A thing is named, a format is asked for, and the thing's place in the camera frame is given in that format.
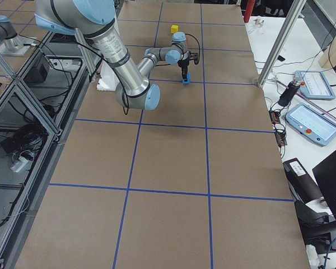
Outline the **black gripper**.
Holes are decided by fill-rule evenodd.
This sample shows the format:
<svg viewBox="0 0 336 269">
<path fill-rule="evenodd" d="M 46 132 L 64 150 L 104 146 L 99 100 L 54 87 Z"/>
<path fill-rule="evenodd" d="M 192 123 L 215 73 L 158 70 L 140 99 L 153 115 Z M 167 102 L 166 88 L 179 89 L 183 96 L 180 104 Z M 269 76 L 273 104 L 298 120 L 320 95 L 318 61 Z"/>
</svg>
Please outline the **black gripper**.
<svg viewBox="0 0 336 269">
<path fill-rule="evenodd" d="M 178 66 L 181 68 L 182 79 L 186 78 L 186 75 L 188 74 L 189 59 L 179 60 Z"/>
</svg>

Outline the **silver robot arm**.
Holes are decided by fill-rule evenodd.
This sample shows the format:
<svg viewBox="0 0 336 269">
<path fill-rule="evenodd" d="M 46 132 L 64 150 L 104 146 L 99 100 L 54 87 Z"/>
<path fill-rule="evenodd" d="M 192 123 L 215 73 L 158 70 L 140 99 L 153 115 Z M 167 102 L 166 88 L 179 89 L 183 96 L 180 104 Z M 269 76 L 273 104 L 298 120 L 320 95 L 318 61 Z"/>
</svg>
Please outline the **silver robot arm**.
<svg viewBox="0 0 336 269">
<path fill-rule="evenodd" d="M 186 34 L 177 32 L 169 47 L 147 49 L 141 62 L 135 64 L 114 27 L 114 1 L 36 1 L 35 20 L 39 27 L 54 33 L 74 35 L 79 29 L 92 40 L 119 79 L 115 96 L 126 109 L 154 110 L 158 106 L 160 88 L 150 83 L 148 75 L 159 61 L 177 64 L 183 82 L 190 81 L 190 61 L 199 62 L 199 54 L 187 49 Z"/>
</svg>

